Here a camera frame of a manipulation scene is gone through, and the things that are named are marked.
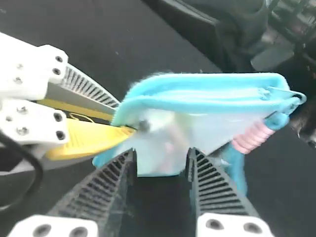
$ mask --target pink spiral cord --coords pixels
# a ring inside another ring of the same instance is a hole
[[[248,154],[264,143],[274,132],[263,121],[256,122],[244,134],[235,136],[232,145],[240,153]]]

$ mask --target blue zipper pouch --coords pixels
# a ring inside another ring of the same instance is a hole
[[[304,94],[274,73],[165,74],[135,84],[112,120],[137,132],[96,156],[101,167],[134,148],[138,176],[178,175],[190,147],[210,154],[275,112],[290,114]]]

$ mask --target black surface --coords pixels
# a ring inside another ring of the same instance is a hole
[[[134,81],[161,71],[218,71],[139,0],[2,0],[0,31],[35,45],[64,49],[70,62],[118,99]],[[315,236],[316,154],[288,128],[246,160],[249,198],[277,237]],[[90,161],[46,172],[34,198],[0,214],[0,236],[45,214],[94,168]],[[1,198],[21,191],[28,174],[1,177]],[[122,237],[192,237],[188,195],[179,177],[138,179]]]

